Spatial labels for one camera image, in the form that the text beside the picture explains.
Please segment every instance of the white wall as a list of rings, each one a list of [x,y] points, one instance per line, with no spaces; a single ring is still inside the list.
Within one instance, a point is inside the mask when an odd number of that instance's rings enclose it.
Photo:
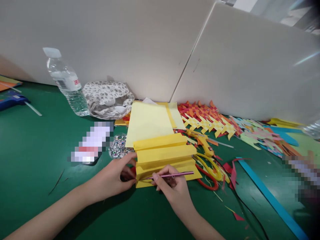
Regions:
[[[0,74],[54,84],[43,47],[60,49],[82,85],[127,82],[169,101],[211,0],[2,0]]]
[[[320,54],[307,58],[316,53],[313,34],[215,4],[171,101],[303,123],[320,113]]]

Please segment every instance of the accordion-folded paper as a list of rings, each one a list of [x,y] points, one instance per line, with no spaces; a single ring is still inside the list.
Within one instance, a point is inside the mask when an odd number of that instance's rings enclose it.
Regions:
[[[197,151],[193,145],[186,145],[187,137],[181,134],[170,134],[162,137],[134,142],[138,162],[136,165],[136,188],[152,186],[152,173],[160,171],[167,164],[175,167],[179,172],[193,171],[186,175],[187,180],[202,178],[195,166],[192,155]]]

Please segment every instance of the plastic container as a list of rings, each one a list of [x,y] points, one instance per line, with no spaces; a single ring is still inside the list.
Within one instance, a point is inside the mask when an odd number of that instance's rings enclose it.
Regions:
[[[302,131],[314,139],[320,139],[320,120],[308,126],[302,127]]]
[[[87,101],[82,93],[81,84],[72,67],[63,62],[61,53],[55,48],[43,48],[49,58],[48,72],[56,82],[58,88],[67,98],[70,107],[78,116],[89,115]]]

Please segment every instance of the bottle cap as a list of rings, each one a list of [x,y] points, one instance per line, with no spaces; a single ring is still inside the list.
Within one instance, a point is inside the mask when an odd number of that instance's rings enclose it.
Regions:
[[[44,53],[47,55],[47,57],[50,58],[60,58],[61,53],[59,49],[56,48],[43,48]]]

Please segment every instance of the green paper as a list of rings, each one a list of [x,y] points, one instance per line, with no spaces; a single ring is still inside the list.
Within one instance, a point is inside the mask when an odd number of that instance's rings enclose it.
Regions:
[[[305,135],[303,133],[287,133],[290,137],[297,140],[299,143],[299,147],[292,146],[296,151],[298,151],[302,156],[308,155],[308,150],[313,151],[315,156],[320,156],[320,143],[314,140],[313,138]]]

